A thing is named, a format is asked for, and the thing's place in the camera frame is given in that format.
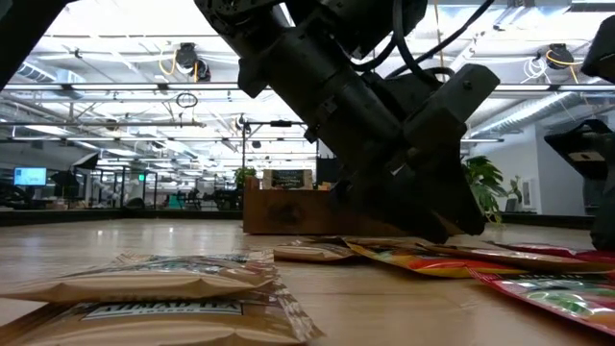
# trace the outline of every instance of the ceiling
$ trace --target ceiling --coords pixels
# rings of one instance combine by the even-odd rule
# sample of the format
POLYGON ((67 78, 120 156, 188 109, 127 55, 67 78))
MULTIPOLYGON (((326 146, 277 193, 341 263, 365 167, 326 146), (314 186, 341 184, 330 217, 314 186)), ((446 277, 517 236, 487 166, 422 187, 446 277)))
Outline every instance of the ceiling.
MULTIPOLYGON (((439 1, 439 24, 436 21, 436 7, 429 5, 425 19, 406 38, 412 53, 420 55, 436 45, 438 32, 442 37, 450 35, 462 26, 479 3, 481 1, 439 1)), ((580 6, 580 1, 536 0, 539 7, 518 8, 515 12, 511 12, 507 3, 497 1, 461 38, 448 46, 442 55, 443 62, 440 56, 436 56, 424 62, 423 66, 444 63, 458 69, 465 63, 481 63, 492 69, 506 84, 573 83, 568 69, 548 69, 532 76, 529 63, 537 52, 546 52, 551 43, 565 43, 577 60, 582 61, 601 22, 613 14, 583 12, 584 7, 580 6), (512 15, 502 20, 503 13, 512 15), (500 31, 493 30, 496 23, 501 24, 500 31)), ((196 9, 193 0, 77 1, 67 6, 58 16, 26 62, 50 76, 56 76, 63 70, 71 71, 81 78, 80 82, 85 83, 192 83, 189 77, 177 69, 170 75, 160 69, 162 65, 163 69, 171 70, 173 53, 183 42, 196 44, 200 58, 209 65, 213 82, 236 82, 238 57, 213 31, 196 9)), ((387 42, 388 39, 382 42, 375 54, 387 42)), ((377 72, 385 75, 402 64, 399 53, 395 51, 377 72)), ((579 71, 578 77, 582 83, 587 80, 579 71)), ((15 75, 11 81, 12 84, 32 82, 21 75, 15 75)), ((212 162, 210 159, 217 159, 216 166, 229 175, 241 165, 241 142, 225 143, 221 139, 241 137, 238 130, 241 125, 237 124, 241 116, 247 121, 300 121, 272 91, 264 91, 254 100, 236 89, 194 93, 200 102, 191 109, 179 107, 175 102, 178 92, 171 91, 89 91, 82 95, 81 100, 61 98, 52 92, 23 91, 11 92, 10 95, 18 101, 47 109, 52 115, 44 117, 44 121, 103 123, 115 119, 120 122, 175 122, 177 125, 196 122, 199 126, 132 126, 118 129, 101 126, 90 129, 89 134, 83 133, 83 129, 70 131, 75 136, 209 138, 209 141, 201 142, 177 141, 172 145, 167 141, 162 144, 162 148, 146 141, 131 142, 130 146, 132 151, 147 154, 148 157, 168 155, 170 158, 186 158, 185 152, 189 152, 201 161, 212 162)), ((477 128, 524 100, 524 95, 516 98, 489 98, 468 120, 468 125, 477 128)), ((27 120, 42 116, 36 112, 26 115, 29 116, 27 120)), ((315 144, 299 139, 276 140, 279 137, 300 138, 304 131, 301 126, 263 126, 252 135, 253 138, 271 140, 261 140, 260 148, 248 142, 247 152, 255 160, 250 165, 266 167, 279 163, 288 168, 313 168, 315 144), (279 158, 278 162, 272 159, 274 157, 279 158)), ((90 144, 105 147, 94 142, 90 144)), ((128 150, 128 146, 124 144, 121 148, 128 150)))

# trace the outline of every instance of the wall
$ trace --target wall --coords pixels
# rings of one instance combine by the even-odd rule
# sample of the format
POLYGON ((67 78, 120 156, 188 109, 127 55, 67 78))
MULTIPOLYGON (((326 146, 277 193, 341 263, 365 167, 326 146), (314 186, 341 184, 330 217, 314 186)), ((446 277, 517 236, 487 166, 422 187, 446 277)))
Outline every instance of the wall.
POLYGON ((30 143, 0 144, 0 167, 35 166, 66 170, 78 159, 92 153, 83 148, 61 147, 56 142, 42 144, 42 150, 33 148, 30 143))
MULTIPOLYGON (((547 131, 540 125, 527 126, 520 134, 505 135, 503 143, 479 144, 472 157, 485 155, 504 177, 504 188, 516 175, 532 180, 533 210, 545 215, 585 215, 583 178, 545 141, 547 131)), ((505 198, 498 198, 505 209, 505 198)))
MULTIPOLYGON (((501 136, 503 143, 478 144, 471 151, 471 157, 485 155, 502 171, 503 188, 510 189, 510 180, 515 176, 522 180, 533 180, 533 198, 536 202, 534 211, 542 213, 540 181, 538 170, 538 153, 536 150, 536 131, 528 126, 516 135, 501 136)), ((506 198, 498 198, 500 210, 506 207, 506 198)))

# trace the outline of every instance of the orange snack bag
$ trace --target orange snack bag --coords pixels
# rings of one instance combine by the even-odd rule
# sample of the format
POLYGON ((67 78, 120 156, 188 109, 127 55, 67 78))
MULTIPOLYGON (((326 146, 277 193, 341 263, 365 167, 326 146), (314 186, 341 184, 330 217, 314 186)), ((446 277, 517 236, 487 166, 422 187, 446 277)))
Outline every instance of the orange snack bag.
POLYGON ((397 240, 378 242, 377 240, 370 240, 362 241, 359 245, 353 241, 361 241, 347 240, 348 246, 360 255, 425 275, 456 279, 471 278, 472 276, 468 268, 472 268, 480 273, 526 273, 524 270, 486 261, 437 256, 408 242, 397 240))

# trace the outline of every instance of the tea packet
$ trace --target tea packet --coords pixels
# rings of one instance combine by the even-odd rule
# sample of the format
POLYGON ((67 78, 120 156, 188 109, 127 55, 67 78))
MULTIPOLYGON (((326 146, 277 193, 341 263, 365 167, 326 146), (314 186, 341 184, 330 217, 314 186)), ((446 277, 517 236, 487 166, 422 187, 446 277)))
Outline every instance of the tea packet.
POLYGON ((532 254, 511 250, 479 249, 465 246, 422 245, 434 253, 458 258, 486 260, 496 263, 548 272, 565 273, 600 273, 615 269, 608 263, 593 263, 579 259, 563 258, 551 255, 532 254))
POLYGON ((275 280, 273 252, 158 257, 124 255, 87 271, 17 284, 0 298, 50 303, 201 299, 255 289, 275 280))
POLYGON ((276 280, 234 297, 49 304, 0 327, 6 346, 293 345, 324 335, 276 280))
POLYGON ((357 256, 345 245, 329 242, 295 240, 274 247, 276 260, 304 260, 312 262, 330 262, 347 260, 357 256))
POLYGON ((511 266, 481 260, 438 256, 411 241, 347 239, 347 244, 353 251, 369 259, 436 277, 471 278, 468 268, 472 268, 480 273, 526 272, 511 266))
POLYGON ((472 275, 508 296, 615 336, 613 274, 472 275))

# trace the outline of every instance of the potted plant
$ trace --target potted plant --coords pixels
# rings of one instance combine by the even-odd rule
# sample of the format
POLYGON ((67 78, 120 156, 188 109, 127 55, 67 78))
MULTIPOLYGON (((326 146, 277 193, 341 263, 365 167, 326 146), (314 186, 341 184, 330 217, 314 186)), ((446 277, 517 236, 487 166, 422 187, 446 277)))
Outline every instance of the potted plant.
POLYGON ((487 157, 479 156, 468 159, 461 166, 480 211, 489 222, 502 223, 500 206, 496 198, 515 195, 521 204, 519 177, 510 181, 511 190, 506 191, 502 187, 502 172, 487 157))
POLYGON ((243 188, 246 183, 246 177, 255 177, 257 170, 254 167, 239 167, 234 172, 234 183, 237 188, 243 188))

